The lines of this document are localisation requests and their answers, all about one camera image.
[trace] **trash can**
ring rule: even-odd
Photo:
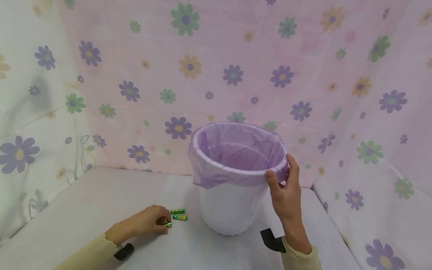
[[[195,130],[188,155],[204,222],[223,235],[247,230],[268,188],[265,171],[285,180],[286,154],[278,134],[257,126],[219,122]]]

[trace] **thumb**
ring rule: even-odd
[[[274,194],[280,190],[276,174],[272,170],[266,170],[265,173],[267,184],[270,188],[270,193]]]
[[[168,234],[168,228],[165,227],[164,225],[156,225],[155,232],[161,235],[166,235]]]

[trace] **hand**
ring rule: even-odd
[[[148,236],[154,233],[168,234],[164,226],[171,222],[171,213],[165,207],[152,205],[127,219],[114,224],[105,234],[107,240],[116,246],[136,236]]]
[[[300,168],[290,154],[286,155],[286,159],[290,168],[287,171],[285,186],[278,182],[272,170],[267,170],[265,176],[270,188],[274,211],[282,223],[288,244],[299,252],[309,254],[312,247],[303,226],[300,207],[302,194],[299,184]]]

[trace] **beige sleeve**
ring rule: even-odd
[[[108,241],[105,233],[102,233],[54,270],[94,270],[108,263],[120,248]]]
[[[316,247],[312,246],[312,251],[306,255],[294,250],[285,236],[282,237],[282,242],[286,249],[286,253],[282,253],[282,264],[285,270],[322,270]]]

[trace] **green flower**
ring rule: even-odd
[[[141,26],[137,21],[131,21],[129,23],[129,26],[134,34],[138,34],[139,32],[141,32]]]
[[[188,36],[193,36],[195,31],[200,29],[197,21],[200,19],[198,13],[194,13],[194,7],[187,5],[186,8],[182,3],[177,5],[177,10],[171,10],[171,16],[174,20],[171,22],[172,27],[178,28],[178,34],[184,35],[187,33]]]
[[[295,34],[295,29],[297,28],[297,24],[294,23],[294,18],[285,18],[285,21],[280,22],[280,28],[278,32],[280,33],[281,38],[289,39],[292,35]]]
[[[75,94],[66,95],[66,106],[67,111],[70,113],[82,112],[81,108],[85,108],[86,105],[83,103],[83,98],[78,98]]]
[[[274,122],[268,121],[266,124],[264,124],[264,129],[268,131],[275,131],[277,128],[277,125]]]
[[[380,152],[382,149],[381,145],[375,143],[373,141],[368,141],[368,143],[361,142],[361,147],[357,147],[357,152],[359,153],[357,158],[364,159],[365,164],[369,164],[372,162],[373,164],[378,163],[378,158],[383,158],[384,154]]]
[[[18,199],[20,202],[22,202],[23,200],[25,200],[25,198],[27,197],[27,192],[23,192],[19,195]]]
[[[115,115],[115,109],[111,108],[110,105],[101,105],[99,107],[99,110],[101,110],[101,114],[103,114],[106,118],[113,118]]]
[[[406,178],[398,178],[396,183],[394,183],[396,189],[394,192],[399,194],[399,198],[409,199],[410,195],[414,195],[413,184],[410,183]]]
[[[243,123],[246,120],[246,117],[243,116],[242,112],[233,112],[232,115],[227,117],[227,120],[230,122]]]
[[[161,95],[161,100],[167,104],[172,104],[173,102],[175,102],[175,93],[172,92],[171,89],[163,89],[162,92],[160,92]]]
[[[340,49],[336,52],[335,57],[337,60],[342,60],[345,58],[345,55],[346,55],[345,49]]]
[[[67,6],[68,10],[73,10],[75,7],[75,0],[63,0],[63,3]]]
[[[385,56],[385,50],[387,50],[389,47],[390,42],[388,42],[388,36],[379,36],[378,39],[375,41],[371,51],[369,52],[368,60],[370,59],[371,62],[376,62],[376,60],[378,60],[378,57]]]
[[[333,115],[330,117],[333,120],[333,122],[339,118],[341,112],[342,112],[342,108],[337,108],[337,110],[333,112]]]

